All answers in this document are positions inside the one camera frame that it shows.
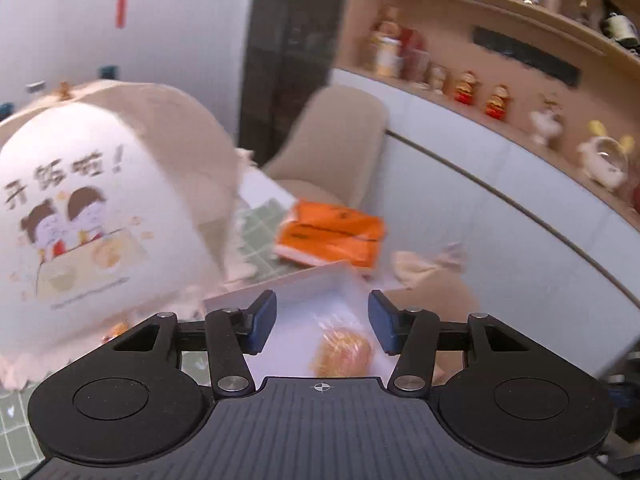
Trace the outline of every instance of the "beige chair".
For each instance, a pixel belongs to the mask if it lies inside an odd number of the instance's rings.
[[[386,117],[382,102],[366,92],[322,88],[264,172],[297,198],[358,208],[378,161]]]

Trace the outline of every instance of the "cartoon boy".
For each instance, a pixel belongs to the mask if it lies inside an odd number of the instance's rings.
[[[105,235],[106,200],[95,187],[81,187],[69,197],[66,205],[69,221],[78,231],[80,245],[93,242]]]
[[[63,219],[54,209],[50,198],[34,207],[29,216],[20,221],[20,228],[26,231],[31,243],[38,248],[41,264],[66,253],[62,239],[65,234]]]

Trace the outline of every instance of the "plastic bag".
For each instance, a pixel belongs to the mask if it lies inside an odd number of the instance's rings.
[[[315,377],[368,376],[373,348],[367,337],[338,319],[319,324],[323,333],[312,364]]]
[[[384,222],[343,206],[299,202],[278,235],[274,253],[310,266],[348,260],[372,270],[385,235]]]

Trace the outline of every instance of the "screw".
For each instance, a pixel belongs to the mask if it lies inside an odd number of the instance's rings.
[[[249,381],[239,375],[229,375],[218,381],[218,387],[225,392],[241,392],[249,385]]]
[[[406,392],[416,392],[424,388],[424,379],[415,375],[401,375],[394,381],[396,388]]]

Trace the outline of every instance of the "printed illustration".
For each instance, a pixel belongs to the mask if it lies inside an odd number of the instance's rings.
[[[81,187],[69,197],[66,206],[69,222],[78,233],[79,245],[98,240],[105,235],[106,200],[95,187]]]
[[[108,224],[103,191],[84,186],[70,195],[61,193],[56,199],[66,218],[47,198],[20,221],[29,246],[38,250],[35,293],[40,299],[107,285],[146,258],[127,228],[113,225],[113,220]]]
[[[65,223],[50,198],[34,207],[20,221],[20,228],[38,249],[41,264],[66,253]]]

